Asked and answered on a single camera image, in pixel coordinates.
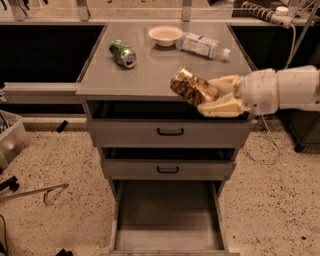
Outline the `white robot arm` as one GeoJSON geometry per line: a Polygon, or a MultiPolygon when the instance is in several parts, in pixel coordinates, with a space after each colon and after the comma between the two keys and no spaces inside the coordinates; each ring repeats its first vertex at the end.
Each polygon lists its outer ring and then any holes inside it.
{"type": "Polygon", "coordinates": [[[259,116],[279,109],[320,111],[319,70],[313,65],[257,70],[246,76],[211,79],[209,83],[218,90],[219,98],[198,106],[206,117],[231,118],[244,112],[259,116]]]}

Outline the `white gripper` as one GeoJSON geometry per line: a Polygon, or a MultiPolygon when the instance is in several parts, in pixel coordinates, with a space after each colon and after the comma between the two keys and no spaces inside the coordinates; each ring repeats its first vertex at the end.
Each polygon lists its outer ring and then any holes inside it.
{"type": "Polygon", "coordinates": [[[197,107],[205,117],[233,118],[248,111],[256,116],[267,115],[279,108],[277,75],[273,69],[254,71],[245,77],[223,76],[210,79],[209,83],[221,97],[197,107]]]}

